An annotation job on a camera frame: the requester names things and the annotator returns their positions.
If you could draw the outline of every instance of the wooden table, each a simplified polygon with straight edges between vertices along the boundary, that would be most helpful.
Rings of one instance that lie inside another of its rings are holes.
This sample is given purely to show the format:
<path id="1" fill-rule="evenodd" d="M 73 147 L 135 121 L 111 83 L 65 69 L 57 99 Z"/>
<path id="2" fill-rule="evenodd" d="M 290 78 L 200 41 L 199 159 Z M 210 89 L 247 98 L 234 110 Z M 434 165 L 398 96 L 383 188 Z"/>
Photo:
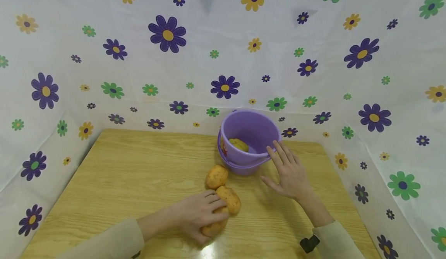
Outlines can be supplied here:
<path id="1" fill-rule="evenodd" d="M 379 258 L 323 148 L 287 142 L 305 165 L 311 185 L 366 258 Z M 221 159 L 216 136 L 104 130 L 23 254 L 54 258 L 129 217 L 155 212 L 205 190 L 208 170 Z M 299 245 L 312 225 L 300 206 L 275 194 L 259 177 L 278 179 L 272 162 L 250 177 L 229 174 L 242 208 L 224 232 L 200 249 L 178 230 L 151 239 L 140 258 L 319 258 Z"/>

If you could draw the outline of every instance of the fabric wall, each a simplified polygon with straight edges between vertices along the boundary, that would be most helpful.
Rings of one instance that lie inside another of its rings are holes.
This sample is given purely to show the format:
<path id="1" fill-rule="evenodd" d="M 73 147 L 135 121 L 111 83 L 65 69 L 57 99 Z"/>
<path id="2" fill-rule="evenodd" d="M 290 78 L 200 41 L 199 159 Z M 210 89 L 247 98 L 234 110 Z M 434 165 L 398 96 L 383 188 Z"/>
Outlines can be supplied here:
<path id="1" fill-rule="evenodd" d="M 444 2 L 0 0 L 0 257 L 103 129 L 243 108 L 325 147 L 383 258 L 444 258 Z"/>

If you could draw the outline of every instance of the potato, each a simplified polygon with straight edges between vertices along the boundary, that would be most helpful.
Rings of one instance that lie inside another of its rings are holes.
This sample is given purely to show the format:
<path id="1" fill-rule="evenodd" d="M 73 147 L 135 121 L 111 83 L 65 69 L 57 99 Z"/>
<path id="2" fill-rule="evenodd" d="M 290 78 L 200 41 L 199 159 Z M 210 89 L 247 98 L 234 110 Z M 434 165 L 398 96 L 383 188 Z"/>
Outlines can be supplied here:
<path id="1" fill-rule="evenodd" d="M 226 213 L 226 212 L 228 212 L 228 208 L 226 207 L 220 207 L 213 211 L 213 213 Z M 213 238 L 218 233 L 223 231 L 227 223 L 228 223 L 228 218 L 217 223 L 211 223 L 209 225 L 203 226 L 201 227 L 200 230 L 203 233 L 203 235 Z"/>
<path id="2" fill-rule="evenodd" d="M 234 215 L 240 211 L 242 203 L 238 195 L 235 193 L 234 189 L 228 188 L 223 185 L 220 186 L 216 192 L 217 195 L 228 205 L 229 213 Z"/>
<path id="3" fill-rule="evenodd" d="M 221 165 L 215 165 L 209 170 L 206 176 L 206 186 L 210 189 L 217 189 L 226 183 L 229 172 Z"/>

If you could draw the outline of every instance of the right hand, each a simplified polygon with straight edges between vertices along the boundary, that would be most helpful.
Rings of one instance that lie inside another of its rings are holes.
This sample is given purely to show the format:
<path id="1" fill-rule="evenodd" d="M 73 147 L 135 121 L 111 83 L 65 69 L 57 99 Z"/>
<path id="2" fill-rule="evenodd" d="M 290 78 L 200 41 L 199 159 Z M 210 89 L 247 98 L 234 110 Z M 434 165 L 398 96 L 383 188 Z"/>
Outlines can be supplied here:
<path id="1" fill-rule="evenodd" d="M 214 190 L 207 190 L 174 204 L 172 209 L 177 215 L 177 226 L 199 244 L 204 244 L 210 238 L 203 235 L 200 228 L 227 219 L 228 213 L 212 213 L 224 206 L 226 202 L 220 199 Z"/>
<path id="2" fill-rule="evenodd" d="M 292 153 L 283 142 L 273 141 L 277 153 L 269 146 L 266 150 L 274 162 L 279 173 L 279 184 L 274 183 L 269 177 L 261 177 L 261 180 L 275 192 L 288 198 L 293 198 L 300 203 L 308 195 L 313 194 L 305 173 L 305 168 L 300 163 L 299 157 Z"/>

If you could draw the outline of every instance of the bucket handle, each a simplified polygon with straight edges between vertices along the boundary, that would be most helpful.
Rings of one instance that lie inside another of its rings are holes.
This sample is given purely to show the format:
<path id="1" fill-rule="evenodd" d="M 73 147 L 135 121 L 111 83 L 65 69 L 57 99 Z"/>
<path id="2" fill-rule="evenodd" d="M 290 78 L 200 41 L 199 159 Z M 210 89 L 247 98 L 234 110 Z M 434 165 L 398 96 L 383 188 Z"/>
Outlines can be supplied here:
<path id="1" fill-rule="evenodd" d="M 222 135 L 222 130 L 220 129 L 220 130 L 218 130 L 218 135 L 217 135 L 217 147 L 221 150 L 221 148 L 220 148 L 220 138 L 221 138 L 221 135 Z M 261 163 L 259 163 L 259 164 L 262 164 L 262 163 L 265 163 L 265 162 L 267 162 L 268 160 L 270 160 L 271 159 L 271 157 L 269 156 L 269 154 L 268 154 L 268 156 L 266 157 L 266 159 L 264 160 L 264 161 L 262 161 Z"/>

